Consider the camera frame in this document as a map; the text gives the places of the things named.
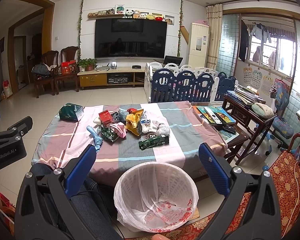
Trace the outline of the light blue plastic scrap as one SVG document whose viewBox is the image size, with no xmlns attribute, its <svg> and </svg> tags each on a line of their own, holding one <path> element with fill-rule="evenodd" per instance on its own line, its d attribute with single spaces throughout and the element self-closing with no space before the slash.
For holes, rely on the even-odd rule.
<svg viewBox="0 0 300 240">
<path fill-rule="evenodd" d="M 98 153 L 102 146 L 103 139 L 97 134 L 95 129 L 92 128 L 91 126 L 87 126 L 87 130 L 90 132 L 91 136 L 93 137 L 95 150 Z"/>
</svg>

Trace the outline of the yellow snack bag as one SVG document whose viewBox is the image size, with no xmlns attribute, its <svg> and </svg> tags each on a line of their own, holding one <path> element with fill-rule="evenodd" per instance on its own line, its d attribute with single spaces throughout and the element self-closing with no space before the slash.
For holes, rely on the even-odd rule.
<svg viewBox="0 0 300 240">
<path fill-rule="evenodd" d="M 126 116 L 126 129 L 132 132 L 137 137 L 142 134 L 141 116 L 143 114 L 143 109 L 138 109 L 136 111 L 130 111 Z"/>
</svg>

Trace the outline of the white plastic bag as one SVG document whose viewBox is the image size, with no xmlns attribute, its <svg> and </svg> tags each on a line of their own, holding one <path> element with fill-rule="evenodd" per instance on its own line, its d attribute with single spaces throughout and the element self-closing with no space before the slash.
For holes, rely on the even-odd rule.
<svg viewBox="0 0 300 240">
<path fill-rule="evenodd" d="M 170 135 L 170 127 L 165 123 L 151 121 L 149 124 L 142 124 L 142 133 L 154 133 L 156 136 Z"/>
</svg>

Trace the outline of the green snack wrapper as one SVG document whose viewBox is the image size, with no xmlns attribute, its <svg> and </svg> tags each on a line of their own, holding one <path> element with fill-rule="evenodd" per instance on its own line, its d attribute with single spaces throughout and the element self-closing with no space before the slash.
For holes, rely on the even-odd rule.
<svg viewBox="0 0 300 240">
<path fill-rule="evenodd" d="M 101 126 L 102 138 L 108 142 L 114 143 L 118 139 L 118 135 L 109 127 Z"/>
</svg>

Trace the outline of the pink plastic bag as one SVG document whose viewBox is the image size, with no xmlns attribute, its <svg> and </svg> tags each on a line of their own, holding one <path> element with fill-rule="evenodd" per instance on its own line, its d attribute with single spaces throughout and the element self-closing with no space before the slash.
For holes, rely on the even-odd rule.
<svg viewBox="0 0 300 240">
<path fill-rule="evenodd" d="M 125 124 L 122 122 L 118 123 L 111 123 L 109 127 L 120 137 L 125 138 L 126 137 L 126 127 Z"/>
</svg>

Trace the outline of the white plastic trash basket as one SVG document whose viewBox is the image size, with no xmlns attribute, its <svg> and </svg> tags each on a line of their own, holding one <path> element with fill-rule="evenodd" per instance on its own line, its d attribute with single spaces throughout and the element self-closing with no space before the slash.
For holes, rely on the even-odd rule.
<svg viewBox="0 0 300 240">
<path fill-rule="evenodd" d="M 197 186 L 181 168 L 156 161 L 127 170 L 114 189 L 117 220 L 130 231 L 175 230 L 194 215 Z"/>
</svg>

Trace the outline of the dark green gift bag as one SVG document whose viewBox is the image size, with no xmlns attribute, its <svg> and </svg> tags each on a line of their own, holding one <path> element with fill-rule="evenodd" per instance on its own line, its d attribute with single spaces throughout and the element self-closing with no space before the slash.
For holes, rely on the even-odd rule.
<svg viewBox="0 0 300 240">
<path fill-rule="evenodd" d="M 63 121 L 79 122 L 83 115 L 83 106 L 74 103 L 66 103 L 59 110 L 59 118 Z"/>
</svg>

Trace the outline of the red patterned sofa cushion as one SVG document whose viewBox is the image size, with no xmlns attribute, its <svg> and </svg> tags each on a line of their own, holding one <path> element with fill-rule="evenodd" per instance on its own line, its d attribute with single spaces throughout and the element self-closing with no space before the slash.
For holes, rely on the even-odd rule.
<svg viewBox="0 0 300 240">
<path fill-rule="evenodd" d="M 300 165 L 296 158 L 284 151 L 270 167 L 270 173 L 276 187 L 281 213 L 282 239 L 300 239 Z M 239 226 L 246 210 L 250 193 L 245 193 L 234 219 L 226 233 Z M 197 239 L 199 234 L 212 220 L 214 213 L 181 226 L 171 232 L 161 233 L 164 239 Z"/>
</svg>

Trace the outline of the person's dark trouser leg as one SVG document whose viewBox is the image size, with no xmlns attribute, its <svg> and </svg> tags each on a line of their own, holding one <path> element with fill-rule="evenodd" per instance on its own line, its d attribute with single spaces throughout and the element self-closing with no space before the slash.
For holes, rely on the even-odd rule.
<svg viewBox="0 0 300 240">
<path fill-rule="evenodd" d="M 53 169 L 49 165 L 36 163 L 31 167 L 30 172 L 34 176 L 44 176 L 51 174 Z M 43 196 L 53 223 L 64 233 L 69 234 L 70 232 L 60 215 L 57 215 L 51 194 L 45 193 Z M 113 228 L 110 218 L 117 214 L 114 205 L 114 187 L 98 184 L 87 176 L 79 194 L 72 196 L 70 200 L 85 224 L 98 239 L 122 239 Z"/>
</svg>

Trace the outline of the red gift box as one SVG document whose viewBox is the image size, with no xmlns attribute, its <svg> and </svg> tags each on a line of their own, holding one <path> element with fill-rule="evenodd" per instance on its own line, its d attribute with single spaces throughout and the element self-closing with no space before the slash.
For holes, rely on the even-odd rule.
<svg viewBox="0 0 300 240">
<path fill-rule="evenodd" d="M 70 75 L 77 73 L 77 62 L 76 60 L 66 61 L 61 63 L 61 74 Z"/>
</svg>

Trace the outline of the red cardboard box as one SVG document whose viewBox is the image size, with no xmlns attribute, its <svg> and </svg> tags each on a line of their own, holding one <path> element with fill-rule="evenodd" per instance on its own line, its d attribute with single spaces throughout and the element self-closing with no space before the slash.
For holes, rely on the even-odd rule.
<svg viewBox="0 0 300 240">
<path fill-rule="evenodd" d="M 113 117 L 108 110 L 102 111 L 99 114 L 99 119 L 104 127 L 108 127 L 113 122 Z"/>
</svg>

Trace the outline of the blue child chair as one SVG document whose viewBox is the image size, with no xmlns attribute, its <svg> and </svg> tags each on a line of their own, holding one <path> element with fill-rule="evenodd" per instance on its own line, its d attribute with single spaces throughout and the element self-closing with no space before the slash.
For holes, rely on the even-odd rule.
<svg viewBox="0 0 300 240">
<path fill-rule="evenodd" d="M 270 140 L 277 142 L 277 148 L 281 151 L 288 146 L 282 139 L 291 139 L 294 134 L 294 129 L 283 117 L 286 107 L 289 105 L 289 93 L 287 85 L 282 80 L 277 80 L 275 85 L 270 89 L 270 97 L 275 100 L 274 106 L 276 114 L 272 127 L 266 135 L 268 150 L 266 155 L 270 155 L 273 148 Z"/>
</svg>

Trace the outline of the potted green plant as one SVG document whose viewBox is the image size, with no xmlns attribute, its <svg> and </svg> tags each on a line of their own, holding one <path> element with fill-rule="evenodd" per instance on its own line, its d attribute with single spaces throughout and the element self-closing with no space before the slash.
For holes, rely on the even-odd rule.
<svg viewBox="0 0 300 240">
<path fill-rule="evenodd" d="M 77 64 L 83 68 L 85 72 L 92 71 L 96 67 L 96 59 L 80 59 Z"/>
</svg>

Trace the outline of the striped pastel tablecloth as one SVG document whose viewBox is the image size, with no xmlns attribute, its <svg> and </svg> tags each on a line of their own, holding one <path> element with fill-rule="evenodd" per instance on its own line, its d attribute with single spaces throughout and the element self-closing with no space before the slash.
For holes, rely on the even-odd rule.
<svg viewBox="0 0 300 240">
<path fill-rule="evenodd" d="M 182 168 L 192 178 L 205 170 L 198 157 L 198 148 L 207 143 L 214 154 L 223 157 L 228 148 L 219 133 L 205 123 L 187 101 L 143 103 L 132 106 L 143 109 L 148 119 L 160 121 L 170 127 L 167 145 L 140 150 L 140 137 L 127 132 L 125 138 L 115 142 L 103 141 L 89 176 L 98 183 L 114 186 L 119 177 L 131 167 L 159 161 Z M 79 122 L 63 121 L 55 116 L 40 137 L 31 163 L 42 163 L 52 168 L 64 167 L 78 157 L 94 140 L 87 126 L 96 128 L 94 120 L 104 110 L 114 112 L 118 105 L 84 107 Z"/>
</svg>

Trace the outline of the white remote control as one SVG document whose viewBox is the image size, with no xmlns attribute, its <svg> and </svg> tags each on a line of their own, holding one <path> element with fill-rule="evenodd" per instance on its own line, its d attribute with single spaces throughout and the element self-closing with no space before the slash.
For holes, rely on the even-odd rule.
<svg viewBox="0 0 300 240">
<path fill-rule="evenodd" d="M 223 123 L 221 120 L 215 115 L 215 113 L 209 108 L 209 107 L 204 107 L 205 111 L 211 116 L 211 118 L 214 120 L 214 122 L 218 125 L 222 125 Z"/>
</svg>

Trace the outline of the dark wooden side table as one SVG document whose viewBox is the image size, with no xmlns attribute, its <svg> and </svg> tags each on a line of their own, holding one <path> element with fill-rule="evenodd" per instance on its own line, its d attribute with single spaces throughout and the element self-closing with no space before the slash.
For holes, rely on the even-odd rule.
<svg viewBox="0 0 300 240">
<path fill-rule="evenodd" d="M 245 107 L 243 103 L 240 103 L 228 94 L 223 95 L 222 107 L 225 110 L 230 109 L 230 115 L 249 133 L 250 141 L 245 150 L 241 155 L 236 154 L 236 165 L 238 166 L 245 157 L 256 153 L 269 132 L 277 114 L 268 119 L 262 118 L 254 113 L 252 109 Z"/>
</svg>

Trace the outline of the wooden tv cabinet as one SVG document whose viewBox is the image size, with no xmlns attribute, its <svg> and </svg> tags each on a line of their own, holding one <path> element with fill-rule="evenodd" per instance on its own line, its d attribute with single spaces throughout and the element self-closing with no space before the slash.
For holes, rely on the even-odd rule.
<svg viewBox="0 0 300 240">
<path fill-rule="evenodd" d="M 78 73 L 82 89 L 107 86 L 143 86 L 145 82 L 145 67 L 118 67 L 116 69 L 95 69 Z"/>
</svg>

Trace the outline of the grey green plush cushion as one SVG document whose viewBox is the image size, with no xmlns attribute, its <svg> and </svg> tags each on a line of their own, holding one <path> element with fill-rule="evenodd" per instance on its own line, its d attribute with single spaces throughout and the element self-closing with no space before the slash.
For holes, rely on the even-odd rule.
<svg viewBox="0 0 300 240">
<path fill-rule="evenodd" d="M 269 106 L 267 106 L 263 103 L 258 103 L 258 102 L 254 103 L 251 106 L 251 109 L 253 110 L 253 112 L 255 114 L 257 114 L 259 117 L 264 118 L 264 119 L 269 119 L 274 116 L 273 110 Z"/>
</svg>

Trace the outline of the green picture book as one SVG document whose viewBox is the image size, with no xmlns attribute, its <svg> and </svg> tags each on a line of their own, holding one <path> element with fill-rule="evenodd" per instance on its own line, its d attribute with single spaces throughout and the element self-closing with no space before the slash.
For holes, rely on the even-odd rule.
<svg viewBox="0 0 300 240">
<path fill-rule="evenodd" d="M 210 125 L 218 125 L 214 122 L 214 120 L 209 116 L 209 114 L 204 109 L 205 106 L 196 106 L 197 112 L 199 116 L 208 124 Z M 222 107 L 214 107 L 208 106 L 215 115 L 221 120 L 223 125 L 233 125 L 235 124 L 236 120 L 231 117 Z"/>
</svg>

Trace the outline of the stack of books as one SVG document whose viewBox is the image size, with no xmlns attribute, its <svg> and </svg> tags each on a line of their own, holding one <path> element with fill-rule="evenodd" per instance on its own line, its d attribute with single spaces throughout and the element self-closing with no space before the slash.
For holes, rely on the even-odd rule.
<svg viewBox="0 0 300 240">
<path fill-rule="evenodd" d="M 226 94 L 246 106 L 252 106 L 254 103 L 262 100 L 258 95 L 247 91 L 239 85 L 235 86 L 233 90 L 227 90 Z"/>
</svg>

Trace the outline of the blue white small packet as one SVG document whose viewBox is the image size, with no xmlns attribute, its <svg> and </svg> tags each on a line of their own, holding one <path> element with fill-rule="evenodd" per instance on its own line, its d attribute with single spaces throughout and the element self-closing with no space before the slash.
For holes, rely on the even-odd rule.
<svg viewBox="0 0 300 240">
<path fill-rule="evenodd" d="M 142 127 L 150 127 L 151 126 L 151 120 L 149 119 L 141 119 L 141 126 Z"/>
</svg>

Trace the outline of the large black television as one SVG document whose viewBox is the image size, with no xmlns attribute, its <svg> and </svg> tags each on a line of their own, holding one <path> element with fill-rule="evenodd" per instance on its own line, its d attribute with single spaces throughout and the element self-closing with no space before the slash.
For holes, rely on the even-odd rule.
<svg viewBox="0 0 300 240">
<path fill-rule="evenodd" d="M 95 57 L 165 56 L 167 23 L 133 18 L 95 21 Z"/>
</svg>

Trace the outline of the blue white baby fence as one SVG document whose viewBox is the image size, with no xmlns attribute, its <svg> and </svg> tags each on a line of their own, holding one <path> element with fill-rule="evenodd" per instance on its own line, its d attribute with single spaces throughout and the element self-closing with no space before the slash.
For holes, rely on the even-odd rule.
<svg viewBox="0 0 300 240">
<path fill-rule="evenodd" d="M 145 66 L 144 90 L 148 102 L 208 102 L 217 104 L 228 91 L 235 90 L 238 81 L 210 68 L 192 68 L 174 63 L 158 62 Z"/>
</svg>

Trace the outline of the black monitor behind fence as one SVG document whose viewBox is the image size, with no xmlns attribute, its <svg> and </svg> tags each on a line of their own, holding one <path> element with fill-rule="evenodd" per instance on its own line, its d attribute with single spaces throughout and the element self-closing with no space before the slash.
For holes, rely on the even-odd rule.
<svg viewBox="0 0 300 240">
<path fill-rule="evenodd" d="M 177 57 L 177 56 L 165 56 L 163 64 L 169 64 L 169 63 L 173 63 L 176 64 L 177 66 L 180 66 L 180 64 L 182 63 L 183 58 L 182 57 Z"/>
</svg>

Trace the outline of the cream standing air conditioner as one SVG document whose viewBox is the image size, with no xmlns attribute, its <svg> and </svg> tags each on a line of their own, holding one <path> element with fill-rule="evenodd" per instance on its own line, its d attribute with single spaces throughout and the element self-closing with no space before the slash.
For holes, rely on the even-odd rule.
<svg viewBox="0 0 300 240">
<path fill-rule="evenodd" d="M 205 67 L 208 45 L 209 26 L 200 23 L 192 23 L 188 55 L 188 64 L 192 68 Z"/>
</svg>

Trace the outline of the beige curtain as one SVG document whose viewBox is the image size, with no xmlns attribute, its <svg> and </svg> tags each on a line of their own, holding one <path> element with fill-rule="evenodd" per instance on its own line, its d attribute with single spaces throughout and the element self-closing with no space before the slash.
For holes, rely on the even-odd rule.
<svg viewBox="0 0 300 240">
<path fill-rule="evenodd" d="M 210 5 L 206 7 L 206 10 L 210 33 L 206 67 L 215 70 L 222 33 L 223 6 L 222 4 Z"/>
</svg>

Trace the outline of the wall shelf with toys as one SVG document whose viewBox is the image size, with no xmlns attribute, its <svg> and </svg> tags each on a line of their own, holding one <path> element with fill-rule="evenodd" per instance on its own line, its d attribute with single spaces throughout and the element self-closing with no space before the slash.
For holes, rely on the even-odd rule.
<svg viewBox="0 0 300 240">
<path fill-rule="evenodd" d="M 89 12 L 87 17 L 103 18 L 103 17 L 122 17 L 122 18 L 133 18 L 142 20 L 155 20 L 159 22 L 166 22 L 168 25 L 174 25 L 174 16 L 163 15 L 158 12 L 145 12 L 139 11 L 132 8 L 126 8 L 123 4 L 117 4 L 114 8 L 99 10 L 95 12 Z"/>
</svg>

